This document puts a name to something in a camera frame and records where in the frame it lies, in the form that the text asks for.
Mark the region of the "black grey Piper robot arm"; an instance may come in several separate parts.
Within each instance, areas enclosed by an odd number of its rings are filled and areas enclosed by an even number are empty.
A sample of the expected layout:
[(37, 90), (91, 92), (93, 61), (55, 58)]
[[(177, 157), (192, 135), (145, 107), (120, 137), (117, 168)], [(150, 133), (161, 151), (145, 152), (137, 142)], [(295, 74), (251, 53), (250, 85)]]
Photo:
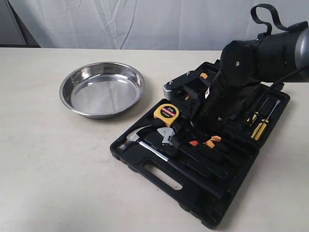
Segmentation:
[(214, 78), (180, 77), (177, 87), (193, 98), (189, 123), (171, 139), (174, 146), (190, 141), (189, 133), (207, 141), (229, 120), (240, 105), (245, 88), (261, 82), (306, 83), (309, 80), (309, 25), (300, 22), (282, 27), (281, 33), (252, 41), (234, 40), (222, 51)]

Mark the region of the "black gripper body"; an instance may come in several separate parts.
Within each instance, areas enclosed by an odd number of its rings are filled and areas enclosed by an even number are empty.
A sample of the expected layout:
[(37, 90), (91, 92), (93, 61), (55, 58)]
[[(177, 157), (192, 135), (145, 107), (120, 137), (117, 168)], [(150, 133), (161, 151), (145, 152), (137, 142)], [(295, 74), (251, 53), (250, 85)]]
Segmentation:
[(210, 84), (209, 95), (198, 96), (189, 108), (189, 119), (173, 136), (175, 143), (193, 140), (206, 142), (216, 135), (231, 117), (232, 85), (227, 76), (219, 72)]

